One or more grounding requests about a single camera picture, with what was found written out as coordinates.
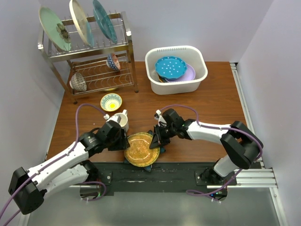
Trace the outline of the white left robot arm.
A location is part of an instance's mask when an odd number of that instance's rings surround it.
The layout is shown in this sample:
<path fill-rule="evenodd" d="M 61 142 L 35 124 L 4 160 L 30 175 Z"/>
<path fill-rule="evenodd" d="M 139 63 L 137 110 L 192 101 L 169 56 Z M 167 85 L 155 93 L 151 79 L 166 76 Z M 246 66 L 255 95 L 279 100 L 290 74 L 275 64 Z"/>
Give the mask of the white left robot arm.
<path fill-rule="evenodd" d="M 104 149 L 122 151 L 129 148 L 126 130 L 114 121 L 82 134 L 78 141 L 51 159 L 25 170 L 17 168 L 8 192 L 24 214 L 35 211 L 56 191 L 74 184 L 97 183 L 99 171 L 89 158 Z"/>

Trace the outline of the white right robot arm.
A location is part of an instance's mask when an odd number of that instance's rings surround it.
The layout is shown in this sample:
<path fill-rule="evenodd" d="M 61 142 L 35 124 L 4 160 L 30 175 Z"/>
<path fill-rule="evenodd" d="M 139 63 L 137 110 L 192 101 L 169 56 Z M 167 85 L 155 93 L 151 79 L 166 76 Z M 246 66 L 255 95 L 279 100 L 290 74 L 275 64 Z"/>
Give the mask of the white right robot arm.
<path fill-rule="evenodd" d="M 205 140 L 220 144 L 226 156 L 219 159 L 213 167 L 201 173 L 202 180 L 220 185 L 234 170 L 247 170 L 262 156 L 263 143 L 242 122 L 217 125 L 200 122 L 196 119 L 184 120 L 176 110 L 170 108 L 164 112 L 157 110 L 150 149 L 163 147 L 172 137 L 187 140 Z"/>

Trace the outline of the teal dotted scalloped plate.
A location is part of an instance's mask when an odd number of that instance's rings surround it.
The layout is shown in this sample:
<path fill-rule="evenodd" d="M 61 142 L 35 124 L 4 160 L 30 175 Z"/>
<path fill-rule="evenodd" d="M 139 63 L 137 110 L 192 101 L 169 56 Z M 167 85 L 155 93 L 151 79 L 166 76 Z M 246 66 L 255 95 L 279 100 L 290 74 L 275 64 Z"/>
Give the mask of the teal dotted scalloped plate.
<path fill-rule="evenodd" d="M 167 80 L 176 80 L 182 77 L 186 70 L 185 61 L 177 56 L 164 56 L 155 63 L 157 74 Z"/>

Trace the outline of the lilac purple plate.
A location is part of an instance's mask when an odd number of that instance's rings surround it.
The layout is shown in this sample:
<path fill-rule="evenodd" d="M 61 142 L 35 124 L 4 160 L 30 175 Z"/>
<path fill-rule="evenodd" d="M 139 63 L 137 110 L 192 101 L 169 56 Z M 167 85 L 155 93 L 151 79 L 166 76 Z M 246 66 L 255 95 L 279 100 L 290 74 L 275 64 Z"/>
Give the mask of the lilac purple plate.
<path fill-rule="evenodd" d="M 189 64 L 186 64 L 187 70 L 185 72 L 185 74 L 176 79 L 176 80 L 169 80 L 169 79 L 165 79 L 167 82 L 182 82 L 182 81 L 192 81 L 195 79 L 196 77 L 196 73 L 195 70 L 193 69 L 193 67 L 191 67 Z"/>

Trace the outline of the dark blue bottom plate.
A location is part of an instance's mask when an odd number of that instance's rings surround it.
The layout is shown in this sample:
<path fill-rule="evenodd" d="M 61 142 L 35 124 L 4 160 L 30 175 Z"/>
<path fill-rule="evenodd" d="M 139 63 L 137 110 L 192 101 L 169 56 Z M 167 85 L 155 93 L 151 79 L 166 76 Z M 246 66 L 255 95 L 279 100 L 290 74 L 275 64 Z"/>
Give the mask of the dark blue bottom plate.
<path fill-rule="evenodd" d="M 168 83 L 168 81 L 165 78 L 161 77 L 159 74 L 158 74 L 158 79 L 161 83 Z"/>

